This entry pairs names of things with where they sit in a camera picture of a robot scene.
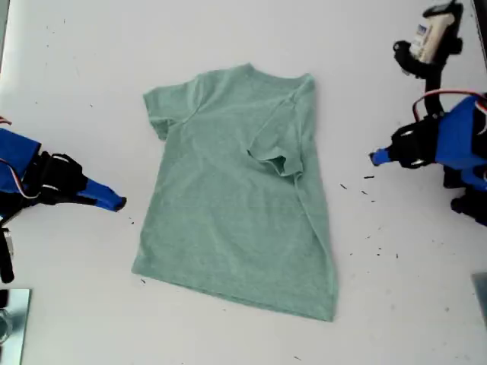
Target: folded sleeve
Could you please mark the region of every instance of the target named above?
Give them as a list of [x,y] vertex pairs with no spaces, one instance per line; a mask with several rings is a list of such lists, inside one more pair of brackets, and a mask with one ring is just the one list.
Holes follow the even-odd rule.
[[286,100],[257,132],[248,154],[259,162],[270,163],[280,176],[302,173],[300,123],[295,104]]

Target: white table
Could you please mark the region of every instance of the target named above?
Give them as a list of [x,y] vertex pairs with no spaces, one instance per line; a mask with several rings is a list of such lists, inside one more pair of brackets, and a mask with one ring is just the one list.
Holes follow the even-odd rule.
[[[442,189],[440,167],[376,169],[368,159],[412,121],[423,84],[400,71],[392,46],[413,36],[429,5],[13,1],[0,113],[129,200],[118,214],[38,206],[10,224],[12,287],[33,289],[24,365],[485,364],[470,274],[487,271],[487,229],[449,209],[459,192]],[[467,2],[464,51],[450,58],[445,87],[487,85],[473,16]],[[317,79],[340,283],[331,324],[144,284],[130,272],[163,152],[142,93],[248,61]]]

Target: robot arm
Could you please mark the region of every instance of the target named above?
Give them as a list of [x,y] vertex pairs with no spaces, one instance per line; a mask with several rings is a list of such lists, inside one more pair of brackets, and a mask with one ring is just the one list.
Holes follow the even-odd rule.
[[118,211],[126,203],[109,187],[88,179],[69,156],[39,151],[39,142],[0,129],[0,278],[4,283],[14,280],[11,238],[5,225],[22,209],[71,202]]
[[[425,11],[413,42],[394,45],[395,59],[407,74],[425,79],[426,94],[413,104],[415,122],[399,128],[392,144],[370,154],[372,163],[398,161],[416,169],[430,163],[444,166],[444,187],[465,187],[466,194],[452,201],[457,213],[487,225],[487,97],[465,90],[442,90],[441,73],[449,55],[459,54],[457,37],[463,6],[449,4]],[[446,113],[441,94],[467,94]],[[416,104],[425,100],[427,116],[419,120]]]

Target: t-shirt sleeve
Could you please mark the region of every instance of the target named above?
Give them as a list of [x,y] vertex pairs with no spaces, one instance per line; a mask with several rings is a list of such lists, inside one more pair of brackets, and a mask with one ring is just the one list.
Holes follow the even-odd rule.
[[201,76],[184,84],[156,87],[144,95],[149,122],[159,139],[166,140],[170,127],[184,123],[202,102]]
[[247,152],[259,162],[270,163],[280,176],[303,172],[301,121],[291,100],[278,106],[257,132]]

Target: green t-shirt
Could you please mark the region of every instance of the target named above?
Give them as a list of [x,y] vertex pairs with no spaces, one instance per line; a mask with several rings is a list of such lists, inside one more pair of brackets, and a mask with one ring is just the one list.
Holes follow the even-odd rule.
[[333,320],[312,76],[277,78],[248,64],[144,98],[166,145],[132,271]]

